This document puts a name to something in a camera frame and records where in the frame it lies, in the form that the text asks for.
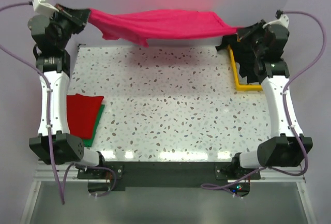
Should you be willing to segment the pink t shirt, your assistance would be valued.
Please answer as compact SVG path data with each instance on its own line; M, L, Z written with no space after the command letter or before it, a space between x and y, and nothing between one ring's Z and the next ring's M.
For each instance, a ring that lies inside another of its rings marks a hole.
M149 39L204 39L232 35L238 26L226 24L215 12L159 9L109 14L91 9L88 22L105 40L124 39L148 47Z

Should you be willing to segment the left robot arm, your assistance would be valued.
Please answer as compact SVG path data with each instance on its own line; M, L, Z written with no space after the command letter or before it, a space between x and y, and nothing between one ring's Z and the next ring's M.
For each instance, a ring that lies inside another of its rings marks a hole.
M107 166L101 152L85 148L82 139L70 133L67 121L71 60L65 48L72 35L84 30L91 11L60 4L55 8L50 16L39 14L28 22L42 89L40 125L37 136L29 139L29 147L47 165L73 162L89 167L94 178L103 178Z

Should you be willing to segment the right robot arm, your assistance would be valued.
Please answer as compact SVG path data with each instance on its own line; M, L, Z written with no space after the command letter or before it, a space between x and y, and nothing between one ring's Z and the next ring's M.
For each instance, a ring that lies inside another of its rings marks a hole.
M294 111L290 94L290 73L282 58L289 38L288 23L264 20L238 30L242 44L254 53L254 73L265 94L270 117L270 138L255 151L236 154L238 162L230 166L234 178L241 179L249 169L298 167L308 170L308 152L312 138L304 135Z

